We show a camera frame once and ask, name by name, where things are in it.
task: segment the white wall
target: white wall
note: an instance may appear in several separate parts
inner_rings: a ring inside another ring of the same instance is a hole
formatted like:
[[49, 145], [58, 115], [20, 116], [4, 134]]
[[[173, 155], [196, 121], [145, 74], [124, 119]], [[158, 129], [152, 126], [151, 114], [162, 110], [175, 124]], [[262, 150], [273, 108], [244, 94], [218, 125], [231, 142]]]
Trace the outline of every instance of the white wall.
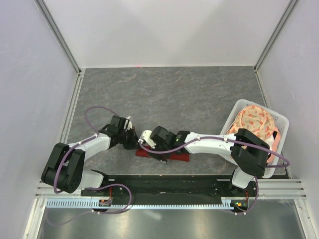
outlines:
[[319, 1], [299, 1], [260, 75], [271, 108], [290, 128], [284, 153], [304, 183], [319, 223]]
[[45, 0], [81, 67], [254, 65], [289, 0]]
[[76, 74], [33, 0], [0, 8], [0, 237], [22, 238]]

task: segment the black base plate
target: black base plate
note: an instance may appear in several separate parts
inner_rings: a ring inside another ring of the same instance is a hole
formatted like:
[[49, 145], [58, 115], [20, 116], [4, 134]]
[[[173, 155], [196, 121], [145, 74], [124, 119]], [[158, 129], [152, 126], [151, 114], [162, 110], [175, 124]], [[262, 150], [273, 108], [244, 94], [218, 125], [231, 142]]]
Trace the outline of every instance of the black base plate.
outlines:
[[[246, 197], [248, 191], [255, 196], [255, 182], [250, 182], [245, 190], [231, 188], [231, 176], [211, 175], [112, 175], [105, 180], [106, 185], [119, 183], [132, 192], [132, 205], [199, 205], [220, 204], [221, 197]], [[83, 190], [81, 196], [109, 196], [107, 189], [101, 191]], [[129, 193], [124, 188], [112, 187], [113, 204], [126, 204]]]

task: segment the cable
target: cable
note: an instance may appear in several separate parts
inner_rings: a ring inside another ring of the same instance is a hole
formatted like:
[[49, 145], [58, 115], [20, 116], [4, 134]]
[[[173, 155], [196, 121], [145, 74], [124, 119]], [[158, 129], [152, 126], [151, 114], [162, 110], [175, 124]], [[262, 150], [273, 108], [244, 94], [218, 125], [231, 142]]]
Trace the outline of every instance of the cable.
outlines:
[[249, 212], [250, 210], [253, 209], [253, 207], [255, 206], [256, 202], [257, 202], [257, 198], [258, 198], [258, 194], [259, 194], [259, 185], [258, 185], [258, 180], [257, 177], [254, 177], [255, 181], [256, 181], [256, 197], [255, 200], [253, 202], [253, 205], [251, 205], [250, 208], [248, 208], [246, 211], [242, 212], [242, 213], [237, 213], [236, 215], [245, 215], [247, 212]]
[[97, 134], [94, 135], [94, 136], [92, 136], [92, 137], [89, 137], [89, 138], [87, 138], [87, 139], [85, 139], [85, 140], [83, 140], [83, 141], [81, 141], [81, 142], [76, 143], [74, 146], [72, 146], [71, 148], [69, 148], [69, 150], [65, 153], [65, 155], [63, 156], [63, 158], [62, 158], [62, 160], [61, 160], [61, 162], [60, 162], [60, 164], [59, 164], [59, 167], [58, 167], [58, 169], [57, 169], [57, 171], [56, 171], [55, 177], [54, 177], [54, 181], [53, 181], [53, 191], [54, 191], [55, 193], [61, 193], [61, 192], [63, 192], [62, 190], [60, 190], [60, 191], [57, 190], [57, 184], [58, 184], [58, 178], [59, 178], [59, 175], [60, 175], [62, 166], [63, 166], [63, 164], [65, 163], [65, 160], [67, 159], [67, 157], [69, 156], [69, 154], [70, 154], [75, 148], [77, 148], [78, 146], [80, 146], [81, 144], [87, 143], [87, 142], [89, 142], [89, 141], [95, 139], [96, 137], [97, 137]]
[[194, 138], [192, 139], [191, 141], [177, 147], [177, 148], [174, 148], [174, 149], [171, 149], [171, 150], [167, 150], [167, 151], [153, 151], [153, 150], [149, 150], [148, 148], [145, 148], [140, 142], [139, 142], [139, 145], [142, 149], [144, 149], [146, 152], [149, 152], [149, 153], [154, 153], [154, 154], [166, 154], [166, 153], [173, 153], [175, 151], [178, 151], [179, 149], [181, 148], [184, 148], [186, 147], [187, 145], [191, 144], [191, 143], [194, 143], [196, 141], [200, 141], [200, 140], [203, 140], [203, 139], [215, 139], [215, 140], [220, 140], [220, 141], [225, 141], [227, 140], [227, 142], [231, 142], [231, 143], [237, 143], [237, 144], [240, 144], [240, 145], [245, 145], [245, 146], [248, 146], [248, 147], [251, 147], [251, 148], [256, 148], [256, 149], [259, 149], [259, 150], [262, 150], [262, 151], [265, 151], [267, 153], [271, 153], [277, 157], [279, 157], [280, 159], [282, 159], [283, 161], [286, 162], [286, 164], [284, 165], [266, 165], [267, 168], [285, 168], [285, 167], [288, 167], [290, 165], [290, 161], [283, 157], [282, 155], [274, 152], [274, 151], [271, 151], [267, 148], [264, 148], [264, 147], [261, 147], [261, 146], [258, 146], [258, 145], [254, 145], [254, 144], [251, 144], [251, 143], [245, 143], [245, 142], [241, 142], [241, 141], [238, 141], [238, 140], [233, 140], [233, 139], [228, 139], [228, 138], [222, 138], [222, 137], [217, 137], [217, 136], [203, 136], [203, 137], [200, 137], [200, 138]]
[[109, 200], [111, 200], [112, 199], [112, 188], [110, 188], [110, 198], [109, 198]]
[[125, 207], [123, 207], [120, 210], [117, 210], [115, 212], [99, 212], [100, 214], [119, 214], [119, 213], [124, 212], [131, 205], [131, 202], [132, 202], [132, 193], [131, 193], [130, 189], [127, 186], [125, 186], [123, 184], [119, 184], [119, 183], [110, 184], [110, 185], [107, 185], [107, 186], [104, 186], [104, 187], [101, 187], [101, 188], [86, 188], [87, 190], [96, 190], [96, 191], [98, 191], [98, 190], [103, 190], [103, 189], [106, 189], [106, 188], [109, 188], [109, 187], [114, 187], [114, 186], [123, 187], [123, 188], [125, 188], [128, 191], [128, 193], [130, 195], [129, 202], [127, 203], [127, 205]]
[[95, 133], [99, 133], [99, 130], [98, 130], [97, 128], [95, 128], [95, 127], [90, 123], [90, 121], [88, 120], [88, 117], [87, 117], [88, 111], [91, 110], [91, 109], [95, 109], [95, 108], [105, 109], [105, 110], [107, 110], [107, 111], [113, 113], [113, 114], [116, 115], [116, 116], [118, 116], [118, 114], [115, 113], [115, 112], [114, 112], [113, 110], [111, 110], [110, 108], [107, 108], [107, 107], [104, 107], [104, 106], [92, 106], [92, 107], [88, 108], [88, 109], [86, 110], [85, 114], [84, 114], [85, 122], [87, 123], [87, 125], [88, 125], [89, 127], [91, 127], [92, 130], [94, 130]]
[[67, 220], [67, 221], [65, 221], [65, 222], [63, 222], [63, 223], [58, 223], [58, 224], [54, 224], [54, 223], [52, 223], [52, 222], [49, 220], [49, 218], [48, 218], [48, 211], [46, 211], [46, 213], [45, 213], [45, 219], [46, 219], [46, 221], [48, 222], [48, 224], [49, 224], [50, 226], [52, 226], [52, 227], [60, 227], [60, 226], [63, 226], [63, 225], [65, 225], [65, 224], [68, 224], [69, 222], [71, 222], [71, 221], [73, 221], [73, 220], [75, 220], [75, 219], [78, 219], [79, 217], [81, 217], [81, 216], [83, 216], [83, 215], [85, 215], [85, 214], [88, 214], [88, 213], [97, 213], [97, 214], [119, 214], [119, 213], [122, 213], [122, 212], [126, 211], [126, 209], [131, 205], [131, 202], [132, 202], [132, 193], [131, 193], [130, 189], [129, 189], [127, 186], [125, 186], [125, 185], [123, 185], [123, 184], [119, 184], [119, 183], [114, 183], [114, 184], [110, 184], [110, 185], [107, 185], [107, 186], [104, 186], [104, 187], [101, 187], [101, 188], [86, 188], [86, 189], [87, 189], [87, 190], [99, 191], [99, 190], [103, 190], [103, 189], [110, 188], [110, 187], [115, 187], [115, 186], [125, 188], [125, 189], [128, 191], [129, 195], [130, 195], [129, 202], [127, 203], [127, 205], [126, 205], [125, 207], [123, 207], [123, 208], [120, 209], [120, 210], [117, 210], [117, 211], [115, 211], [115, 212], [96, 212], [96, 211], [94, 211], [94, 209], [92, 209], [92, 210], [90, 210], [90, 211], [82, 212], [82, 213], [80, 213], [79, 215], [76, 215], [75, 217], [73, 217], [73, 218], [71, 218], [71, 219], [69, 219], [69, 220]]
[[244, 209], [241, 209], [240, 207], [238, 207], [236, 205], [236, 208], [238, 208], [239, 210], [243, 211], [243, 212], [246, 212], [247, 210], [244, 210]]
[[246, 191], [246, 200], [244, 201], [244, 203], [248, 202], [249, 199], [249, 193]]
[[76, 215], [75, 217], [73, 217], [73, 218], [67, 220], [66, 222], [54, 224], [54, 223], [52, 223], [52, 222], [49, 220], [49, 218], [48, 218], [48, 211], [47, 211], [46, 214], [45, 214], [45, 219], [46, 219], [46, 221], [48, 222], [48, 224], [49, 224], [50, 226], [52, 226], [52, 227], [60, 227], [60, 226], [63, 226], [63, 225], [65, 225], [65, 224], [68, 224], [68, 223], [70, 223], [71, 221], [73, 221], [73, 220], [75, 220], [75, 219], [78, 219], [79, 217], [81, 217], [81, 216], [83, 216], [83, 215], [85, 215], [85, 214], [89, 214], [89, 213], [92, 213], [92, 211], [82, 212], [82, 213], [80, 213], [79, 215]]

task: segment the aluminum frame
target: aluminum frame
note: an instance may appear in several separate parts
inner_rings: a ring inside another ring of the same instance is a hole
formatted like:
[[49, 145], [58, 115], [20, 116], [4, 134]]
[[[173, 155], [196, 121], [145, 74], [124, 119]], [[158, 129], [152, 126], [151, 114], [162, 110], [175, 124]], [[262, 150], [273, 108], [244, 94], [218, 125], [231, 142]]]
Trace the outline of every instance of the aluminum frame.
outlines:
[[72, 120], [73, 120], [73, 116], [74, 116], [74, 112], [76, 108], [76, 103], [79, 99], [79, 94], [81, 91], [84, 74], [85, 74], [85, 69], [82, 69], [81, 73], [78, 74], [75, 85], [74, 85], [70, 105], [68, 107], [68, 111], [64, 120], [62, 131], [60, 133], [60, 142], [62, 143], [67, 143], [67, 139], [69, 137], [71, 124], [72, 124]]
[[[260, 179], [259, 182], [259, 197], [258, 200], [289, 200], [293, 199], [295, 201], [298, 216], [300, 218], [305, 236], [307, 239], [318, 239], [317, 229], [313, 222], [313, 217], [311, 216], [311, 211], [309, 203], [304, 191], [303, 185], [299, 179]], [[98, 199], [107, 199], [108, 197], [82, 197], [81, 188], [77, 189], [74, 193], [68, 194], [62, 192], [60, 194], [55, 194], [53, 188], [47, 184], [40, 183], [38, 190], [36, 192], [35, 200], [33, 203], [32, 211], [29, 216], [28, 224], [24, 233], [24, 239], [36, 238], [37, 234], [40, 233], [40, 225], [44, 215], [44, 209], [46, 208], [47, 202], [56, 201], [68, 201], [73, 202], [75, 207], [81, 208], [83, 205], [79, 202], [81, 201], [91, 201]], [[226, 197], [223, 200], [240, 200], [244, 198], [240, 197]], [[122, 207], [123, 205], [116, 205], [115, 208]], [[148, 208], [145, 205], [135, 205], [132, 209], [143, 209]], [[175, 205], [159, 205], [151, 206], [152, 209], [216, 209], [215, 206], [209, 205], [198, 205], [197, 206], [187, 206], [184, 205], [176, 207]]]
[[[267, 103], [267, 97], [265, 96], [265, 93], [264, 93], [264, 87], [263, 87], [263, 84], [262, 84], [262, 81], [261, 81], [261, 77], [259, 75], [259, 71], [255, 70], [255, 75], [256, 75], [256, 79], [257, 79], [257, 82], [258, 82], [258, 85], [259, 85], [259, 89], [260, 89], [264, 104], [265, 104], [265, 106], [267, 108], [270, 108], [270, 106]], [[288, 177], [291, 178], [291, 174], [289, 172], [289, 168], [286, 168], [286, 173], [287, 173]]]
[[38, 5], [40, 11], [42, 12], [42, 15], [44, 16], [46, 22], [48, 23], [49, 27], [51, 28], [53, 35], [55, 36], [55, 38], [57, 39], [57, 41], [59, 42], [62, 50], [64, 51], [64, 53], [66, 54], [66, 56], [68, 57], [72, 67], [74, 68], [74, 70], [80, 74], [81, 73], [81, 68], [78, 65], [78, 63], [76, 62], [68, 44], [66, 43], [60, 29], [58, 28], [57, 24], [54, 21], [54, 18], [52, 16], [52, 14], [50, 13], [49, 8], [47, 7], [47, 5], [45, 4], [44, 0], [34, 0], [35, 3]]
[[258, 71], [260, 69], [260, 67], [263, 64], [265, 58], [267, 57], [269, 51], [273, 47], [276, 39], [278, 38], [279, 34], [283, 30], [283, 27], [285, 26], [289, 16], [291, 15], [293, 10], [295, 9], [298, 1], [299, 0], [290, 0], [290, 2], [288, 3], [283, 15], [281, 16], [279, 22], [277, 23], [277, 26], [275, 27], [275, 29], [274, 29], [272, 35], [270, 36], [264, 50], [262, 51], [260, 57], [258, 58], [256, 65], [254, 66], [255, 71]]

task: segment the white cable tray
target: white cable tray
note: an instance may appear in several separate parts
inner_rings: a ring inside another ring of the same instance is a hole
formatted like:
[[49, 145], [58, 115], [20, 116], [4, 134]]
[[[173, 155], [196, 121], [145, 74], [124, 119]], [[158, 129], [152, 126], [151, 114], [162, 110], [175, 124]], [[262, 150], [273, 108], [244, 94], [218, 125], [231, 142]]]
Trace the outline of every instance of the white cable tray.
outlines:
[[[130, 205], [129, 209], [234, 209], [230, 206], [231, 200], [222, 199], [221, 204], [196, 204], [196, 205]], [[120, 209], [126, 205], [99, 206], [99, 199], [47, 199], [47, 208], [94, 208]]]

